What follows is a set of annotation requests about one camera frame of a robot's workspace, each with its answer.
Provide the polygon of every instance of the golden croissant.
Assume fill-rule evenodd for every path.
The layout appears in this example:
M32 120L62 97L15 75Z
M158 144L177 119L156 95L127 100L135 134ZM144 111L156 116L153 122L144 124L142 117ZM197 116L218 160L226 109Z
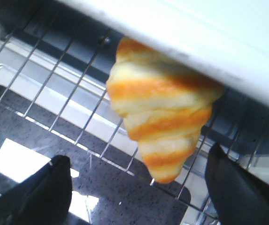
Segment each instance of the golden croissant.
M129 38L117 48L107 88L112 108L159 183L180 174L223 93L217 82Z

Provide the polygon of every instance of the toaster oven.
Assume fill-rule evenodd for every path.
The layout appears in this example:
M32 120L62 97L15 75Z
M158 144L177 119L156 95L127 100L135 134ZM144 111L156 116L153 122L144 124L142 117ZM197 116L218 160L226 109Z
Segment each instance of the toaster oven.
M183 55L162 38L152 45L114 20L105 25L95 19L106 14L85 14L76 2L0 0L0 195L66 155L73 192L65 224L220 224L204 178L209 149L219 142L269 183L267 100L209 74L225 93L181 174L156 183L110 108L105 82L124 34L182 62Z

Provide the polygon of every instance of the granite countertop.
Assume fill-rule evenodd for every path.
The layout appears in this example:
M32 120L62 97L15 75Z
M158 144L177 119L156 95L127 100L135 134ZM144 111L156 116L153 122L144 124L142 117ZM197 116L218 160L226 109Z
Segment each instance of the granite countertop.
M10 101L14 99L21 111L28 104L26 99L13 92L8 92L4 99L6 104L10 104ZM46 122L53 116L38 106L33 108L32 115L35 114ZM62 121L62 126L69 129L70 133L78 132L77 129L79 129L73 128L64 121ZM178 225L186 211L187 207L183 203L160 190L156 185L150 186L146 182L150 180L149 174L138 160L135 159L130 168L137 176L131 176L0 106L0 147L5 139L10 139L49 158L58 154L68 156L71 159L72 168L79 171L79 176L72 179L74 193L86 196L86 200L90 198L94 200L93 206L86 206L89 208L89 221L93 225L151 223ZM89 133L84 135L81 142L94 151L102 150L106 144ZM128 155L126 156L125 153L112 146L108 149L107 158L125 164L129 161ZM170 192L176 192L180 185L172 183L163 187L165 188L168 188ZM189 201L189 192L184 191L182 197ZM80 225L85 222L80 217L69 213L65 224Z

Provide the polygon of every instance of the wire rack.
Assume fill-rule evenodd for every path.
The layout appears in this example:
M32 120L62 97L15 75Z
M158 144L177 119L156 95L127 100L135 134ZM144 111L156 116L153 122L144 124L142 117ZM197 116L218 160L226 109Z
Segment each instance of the wire rack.
M8 4L8 0L3 0L0 3L0 12L4 9L4 7ZM25 68L26 64L33 58L35 57L35 52L38 49L38 46L42 43L43 39L46 37L48 32L50 31L53 23L55 22L56 18L60 16L62 9L64 6L62 4L59 4L57 2L51 2L52 4L52 16L41 19L41 24L46 27L43 32L40 32L38 38L34 43L31 45L27 45L25 47L26 49L26 54L24 55L24 59L22 64L19 66L17 70L13 70L12 72L14 73L13 77L10 79L9 83L7 84L6 88L2 92L0 96L0 106L5 107L6 109L14 112L18 116L21 116L38 126L41 126L43 129L46 129L62 138L65 140L73 143L74 145L84 149L85 151L88 151L91 155L98 157L102 159L103 161L111 164L112 166L115 166L116 168L124 171L125 173L128 173L131 176L136 176L134 172L130 170L130 167L135 160L138 150L137 148L135 151L132 153L130 160L127 165L120 165L119 163L115 162L114 160L111 160L109 158L106 158L105 154L112 144L112 141L114 137L117 135L118 131L122 128L121 126L123 125L123 120L119 118L117 122L114 123L113 125L113 130L111 129L109 132L111 132L111 135L109 139L107 140L107 143L105 147L101 151L96 151L95 149L89 149L79 143L79 140L83 136L84 132L87 130L87 127L93 120L98 108L100 107L100 104L106 100L106 87L102 85L96 85L94 82L91 81L92 84L95 84L95 87L99 89L99 94L98 94L98 100L95 103L94 107L91 109L90 114L88 116L87 121L85 124L81 127L81 130L79 131L78 135L76 138L69 138L66 135L61 134L60 132L57 132L55 130L55 125L58 123L58 120L62 117L62 114L64 110L67 108L68 104L72 100L75 92L77 89L81 86L81 82L86 79L87 73L89 69L92 67L94 61L96 60L96 57L99 55L100 51L103 49L104 46L108 44L110 41L110 33L112 32L111 29L107 29L106 32L101 36L99 45L96 47L94 50L92 56L90 57L89 61L87 62L85 68L82 70L81 73L75 73L77 79L73 81L73 88L70 90L69 94L65 97L64 103L60 107L60 109L57 111L55 118L53 119L52 123L50 125L43 124L35 118L32 118L29 116L29 112L33 108L33 106L37 103L37 100L39 99L40 95L46 88L46 85L50 81L52 75L59 69L62 68L62 60L66 56L67 52L71 48L71 46L74 44L75 39L78 37L80 30L85 26L85 23L87 21L87 17L83 17L82 22L80 23L78 29L74 31L73 35L69 39L69 41L66 43L65 47L62 49L60 55L56 58L55 61L51 63L51 67L48 69L48 75L45 77L44 81L39 84L40 87L38 88L37 92L35 95L32 97L29 105L27 106L26 110L23 112L18 111L16 108L13 108L9 105L6 105L6 102L4 101L4 97L7 94L8 91L12 89L12 87L15 84L15 81L18 79L19 76L22 76L22 71ZM33 7L33 1L28 5L28 7L23 11L21 17L27 17L31 8ZM28 22L20 25L16 24L13 26L9 31L6 32L6 35L4 35L4 38L2 41L0 41L0 55L2 54L3 51L6 51L10 47L12 43L16 41L15 34L23 29L25 29L28 25ZM185 163L184 165L184 171L185 175L183 176L182 180L179 182L180 188L175 192L169 192L166 190L164 187L157 185L154 183L154 180L149 182L146 180L146 182L149 182L150 186L154 186L154 188L159 188L165 193L168 193L169 195L173 196L183 204L185 204L189 209L192 211L195 211L196 213L196 219L194 220L195 225L201 225L201 224L211 224L211 225L217 225L219 224L219 221L216 218L216 214L214 213L214 210L212 210L212 203L210 201L210 198L208 196L208 193L205 194L205 197L202 200L201 204L194 204L192 202L188 202L184 199L181 198L181 195L183 191L188 188L187 183L189 182L191 174L195 174L202 179L204 179L204 171L196 169L196 165L198 161L200 160L201 157L205 158L207 157L208 154L208 149L210 146L215 142L215 141L220 141L222 146L224 147L224 150L227 152L229 157L233 160L238 160L239 154L236 151L236 148L238 147L238 140L240 139L240 136L243 135L242 131L246 128L246 122L248 121L250 117L250 105L252 105L252 101L244 96L239 96L238 102L236 104L236 107L234 107L232 104L229 102L233 100L233 91L232 90L226 90L224 96L216 102L215 104L215 109L214 113L212 115L212 118L209 120L207 125L205 125L202 129L202 133L195 151L195 154L189 159L189 162ZM219 127L223 127L221 123L225 119L225 108L232 106L234 110L234 113L231 113L231 118L230 118L230 126L225 128L225 131L219 130ZM252 152L249 154L250 158L248 160L248 163L246 165L246 168L248 169L250 165L253 163L254 157L256 156L256 153L259 149L259 146L263 140L263 137L265 137L267 133L267 126L269 124L269 110L266 110L262 113L262 117L264 119L261 120L261 126L260 126L260 132L256 134L256 138L253 139L253 143L251 145ZM194 198L193 191L190 189L192 198Z

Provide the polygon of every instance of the metal grill grate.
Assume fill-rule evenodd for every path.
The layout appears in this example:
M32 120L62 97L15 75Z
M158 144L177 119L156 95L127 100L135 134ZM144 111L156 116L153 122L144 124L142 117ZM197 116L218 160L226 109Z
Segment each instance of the metal grill grate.
M4 0L0 3L0 11L3 9L3 7L6 5L7 0ZM73 143L74 145L84 149L85 151L88 151L91 155L95 157L101 158L103 161L111 164L112 166L115 166L116 168L128 173L131 176L135 176L139 174L136 174L131 171L131 165L133 164L133 161L136 160L138 156L138 149L134 148L134 151L132 154L130 154L130 160L126 165L120 165L118 162L115 162L112 159L109 159L106 157L106 152L110 145L112 145L113 139L116 137L116 135L119 132L125 132L123 129L123 121L121 118L118 118L115 120L113 124L111 124L111 129L108 130L108 132L111 132L109 138L106 141L106 145L103 149L97 150L97 149L91 149L85 147L83 144L81 144L79 141L84 135L84 132L87 131L88 126L90 125L91 121L93 120L94 116L96 116L98 109L100 108L100 105L107 101L107 95L106 95L106 88L105 86L101 84L97 84L93 79L86 78L89 69L92 67L93 63L95 62L97 56L99 56L99 53L101 50L108 44L110 41L110 33L111 29L106 29L106 31L101 35L101 40L98 44L98 46L95 48L92 56L89 58L89 61L87 62L85 68L82 70L81 73L79 72L73 72L71 71L68 66L64 66L62 63L63 59L66 57L67 53L71 49L71 46L74 45L75 40L79 37L80 31L83 29L83 27L87 23L87 17L83 16L83 19L78 26L78 28L73 32L71 37L69 38L69 41L65 45L65 47L61 50L61 54L56 58L56 60L53 60L52 57L49 57L49 59L46 59L46 63L49 63L51 66L48 67L48 74L44 78L43 82L39 84L39 88L36 90L35 95L32 96L30 103L27 105L25 110L23 112L19 111L19 109L14 108L10 105L6 104L6 101L4 101L4 97L6 96L7 92L9 90L14 89L14 84L17 81L17 79L24 75L23 70L25 69L27 63L30 61L34 61L35 58L38 57L38 47L42 44L42 41L46 37L46 35L50 32L50 29L52 25L54 24L55 20L60 16L61 11L63 9L63 5L57 3L57 2L51 2L53 5L53 16L48 19L42 19L43 26L45 29L43 32L40 33L40 35L36 38L36 41L32 43L31 45L21 44L19 42L18 38L15 37L16 33L18 33L21 30L24 30L28 25L29 22L25 23L22 27L20 24L16 24L9 32L7 32L7 35L5 35L4 40L0 41L0 55L8 50L13 50L14 47L15 51L21 50L20 53L23 54L23 61L16 69L10 69L6 66L5 63L0 63L0 68L7 68L8 70L11 70L11 72L14 73L14 75L10 78L10 81L7 83L7 86L5 87L4 91L2 92L0 96L0 106L5 107L6 109L14 112L15 114L41 126L43 129L46 129L50 132L52 132L55 135L58 135L65 140ZM32 4L29 4L28 8L24 10L23 16L26 16L29 14L29 11L33 7ZM59 110L57 110L57 113L55 114L55 118L53 121L48 125L44 124L42 122L39 122L35 118L32 118L30 116L30 111L33 108L34 105L38 104L38 99L42 95L42 92L47 89L47 85L50 82L50 79L52 76L57 73L59 75L59 70L63 70L65 72L69 71L71 74L76 77L73 79L73 87L71 88L70 92L65 96L65 100L62 103L61 107L59 107ZM75 95L75 92L82 87L82 82L86 81L90 83L97 91L97 101L95 102L94 106L90 110L88 114L88 118L84 124L80 127L80 130L78 134L74 138L70 138L59 131L55 129L56 124L58 123L58 120L62 118L62 114L67 109L69 104L73 101L73 97ZM202 134L199 139L198 146L196 148L195 154L188 160L188 162L185 163L183 168L183 176L179 180L179 188L176 191L169 191L165 187L161 185L157 185L154 183L154 180L151 182L148 179L145 179L151 186L154 186L155 188L159 188L160 190L164 191L165 193L168 193L169 195L173 196L183 204L189 207L190 212L194 212L196 217L194 219L195 225L201 225L201 224L211 224L211 225L217 225L219 224L218 220L216 219L216 214L213 209L212 203L210 201L210 198L207 194L207 190L205 188L205 192L203 193L203 198L201 200L201 203L194 203L188 202L181 198L183 191L187 188L191 191L192 199L194 198L194 191L191 188L190 179L193 176L201 177L203 179L204 184L204 172L202 169L197 168L200 160L204 160L207 157L208 149L213 144L214 141L221 141L223 147L227 151L227 154L229 157L233 160L237 160L239 158L239 154L235 151L237 148L238 140L240 138L240 135L242 133L242 129L246 125L246 120L249 118L249 106L251 104L251 100L246 97L237 97L238 98L238 104L235 108L235 113L232 114L232 117L230 119L229 128L227 129L227 132L221 131L217 129L218 125L223 121L223 116L225 115L225 108L227 108L227 103L231 100L233 100L233 91L227 90L225 95L216 103L215 110L213 113L212 118L208 122L208 124L202 129ZM261 141L263 140L263 137L266 135L267 125L269 124L269 110L263 113L265 115L263 126L261 126L261 132L258 133L258 138L256 141L254 141L255 147L253 148L253 152L250 154L251 157L247 163L247 169L252 164L252 161L258 151L259 145L261 144ZM186 224L187 221L190 221L190 224L192 224L191 219L184 218L183 224Z

